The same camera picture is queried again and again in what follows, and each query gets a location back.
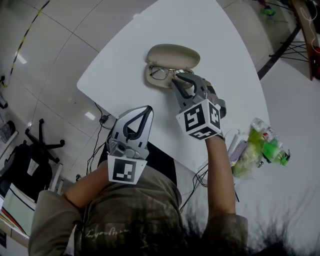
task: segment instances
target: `white floor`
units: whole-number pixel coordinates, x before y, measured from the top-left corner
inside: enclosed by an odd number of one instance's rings
[[[20,132],[17,145],[26,139],[24,131],[28,126],[38,136],[38,121],[43,118],[45,142],[65,140],[65,146],[54,152],[63,163],[63,175],[74,182],[77,174],[86,173],[101,117],[94,102],[77,89],[77,81],[108,41],[155,0],[51,0],[32,25],[10,76],[18,46],[45,2],[0,1],[0,75],[5,74],[7,84],[1,91],[9,104],[0,113],[5,121],[12,120]],[[278,7],[272,7],[277,14],[269,19],[261,14],[258,2],[218,2],[238,30],[257,70],[295,27],[290,12]],[[112,126],[114,121],[110,117],[105,126]],[[108,133],[102,129],[98,146]],[[179,170],[179,189],[185,194],[192,186],[193,175]]]

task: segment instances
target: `person's arm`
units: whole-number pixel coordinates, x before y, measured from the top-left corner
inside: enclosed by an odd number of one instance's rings
[[[86,207],[108,184],[108,163],[102,162],[89,175],[81,178],[62,196],[79,209]]]
[[[205,140],[208,151],[208,220],[236,213],[236,196],[226,143],[219,136]]]

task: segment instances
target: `glasses lens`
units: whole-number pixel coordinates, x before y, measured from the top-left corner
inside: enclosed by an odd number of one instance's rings
[[[179,82],[179,83],[185,83],[186,82],[185,80],[182,80],[182,79],[177,77],[177,74],[179,74],[179,73],[192,73],[192,72],[190,72],[188,70],[183,70],[183,69],[179,69],[179,70],[175,70],[174,71],[175,80],[177,80],[177,82]]]
[[[164,80],[168,76],[169,70],[162,66],[154,66],[151,70],[151,75],[154,79]]]

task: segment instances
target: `white table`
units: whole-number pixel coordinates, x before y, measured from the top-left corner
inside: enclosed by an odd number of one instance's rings
[[[104,47],[78,81],[78,89],[115,117],[131,108],[152,106],[149,141],[197,171],[207,160],[205,142],[182,133],[173,90],[144,82],[146,55],[158,44],[181,45],[200,54],[193,71],[211,82],[219,98],[225,100],[224,133],[232,128],[247,132],[255,117],[269,122],[250,55],[215,0],[158,0]]]

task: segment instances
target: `shirt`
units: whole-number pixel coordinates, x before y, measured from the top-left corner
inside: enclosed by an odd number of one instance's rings
[[[91,202],[85,223],[78,209],[66,199],[44,190],[36,204],[28,252],[31,256],[56,256],[64,252],[73,255],[80,250],[81,239],[81,246],[96,251],[99,246],[112,244],[119,236],[130,232],[137,212],[143,212],[144,220],[153,225],[154,230],[163,220],[182,227],[180,204],[181,195],[176,185],[149,166],[145,167],[136,185],[108,185]],[[75,228],[76,224],[83,225],[83,235],[79,232],[81,227]],[[238,232],[235,232],[235,226],[240,226]],[[233,214],[223,220],[211,220],[203,236],[214,238],[222,233],[232,234],[246,243],[247,220]]]

